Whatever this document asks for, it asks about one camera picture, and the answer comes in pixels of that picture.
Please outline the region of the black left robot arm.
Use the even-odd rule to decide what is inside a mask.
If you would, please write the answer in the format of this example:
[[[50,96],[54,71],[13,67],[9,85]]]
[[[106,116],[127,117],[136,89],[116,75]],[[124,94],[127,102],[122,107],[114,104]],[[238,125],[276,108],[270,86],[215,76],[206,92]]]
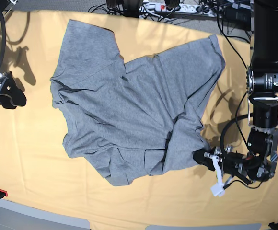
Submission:
[[[248,112],[236,115],[226,124],[220,145],[212,150],[198,150],[194,160],[217,173],[211,187],[221,196],[234,182],[252,188],[273,178],[277,166],[278,147],[278,0],[251,1],[251,61],[247,68]],[[246,119],[250,133],[245,144],[246,155],[233,152],[225,145],[226,132],[232,125]]]

